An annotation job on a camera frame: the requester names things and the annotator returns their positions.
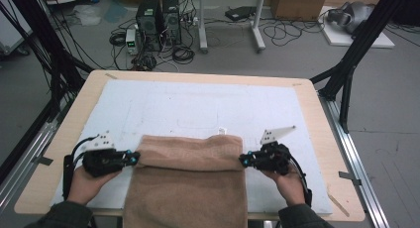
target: concrete floor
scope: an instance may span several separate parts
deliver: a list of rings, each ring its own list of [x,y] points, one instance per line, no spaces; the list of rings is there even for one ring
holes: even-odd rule
[[[90,4],[79,1],[77,4]],[[136,12],[129,3],[102,0],[98,26],[71,27],[74,38],[103,67],[113,64],[109,37],[112,30]],[[68,4],[64,9],[72,9]],[[225,19],[226,7],[206,10],[206,18]],[[268,9],[263,16],[269,17]],[[263,35],[266,50],[256,53],[254,37],[247,25],[207,24],[209,53],[198,50],[197,39],[192,48],[196,55],[190,64],[159,64],[155,71],[235,74],[273,77],[310,78],[337,64],[347,47],[331,47],[321,33],[303,35],[284,47],[277,47]],[[394,30],[420,44],[419,34]],[[420,227],[420,51],[400,37],[384,31],[395,43],[392,50],[371,49],[359,64],[352,89],[349,129],[367,170],[390,227]],[[196,29],[191,31],[197,37]],[[86,62],[96,65],[87,57]],[[123,50],[117,58],[121,68],[130,67],[131,57]],[[35,117],[49,100],[48,85],[34,55],[12,55],[0,61],[0,163],[2,163]],[[325,82],[316,84],[320,89]],[[14,201],[24,184],[19,186],[8,207],[0,214],[0,227],[22,227],[38,216],[19,215],[13,211]],[[99,220],[100,227],[115,227],[113,218]],[[337,227],[370,227],[361,224],[334,223]]]

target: person's arm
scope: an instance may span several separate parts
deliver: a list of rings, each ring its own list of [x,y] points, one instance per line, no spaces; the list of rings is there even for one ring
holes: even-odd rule
[[[333,227],[305,203],[302,181],[294,166],[289,165],[289,173],[286,175],[273,171],[262,173],[274,180],[278,191],[286,200],[287,207],[278,211],[282,228]]]
[[[93,177],[83,167],[74,171],[67,201],[54,205],[49,213],[26,228],[86,228],[92,211],[85,205],[95,197],[101,187],[120,172]]]

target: hand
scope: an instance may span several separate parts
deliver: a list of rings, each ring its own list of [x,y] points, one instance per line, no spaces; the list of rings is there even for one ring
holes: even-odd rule
[[[86,205],[100,191],[102,186],[117,176],[120,171],[109,173],[99,177],[93,177],[83,166],[74,171],[71,189],[67,201]]]
[[[281,175],[274,171],[262,171],[262,173],[273,179],[277,189],[286,200],[287,206],[305,204],[303,185],[299,173],[293,165],[288,166],[289,173]]]

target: towel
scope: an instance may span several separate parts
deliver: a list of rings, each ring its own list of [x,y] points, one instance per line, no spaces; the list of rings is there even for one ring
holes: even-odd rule
[[[242,140],[144,136],[124,227],[247,227]]]

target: plastic bag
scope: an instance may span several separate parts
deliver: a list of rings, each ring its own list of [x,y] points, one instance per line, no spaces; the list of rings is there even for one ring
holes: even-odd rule
[[[95,26],[101,22],[99,13],[101,9],[99,7],[93,7],[90,5],[77,5],[73,11],[76,17],[80,19],[82,26]]]

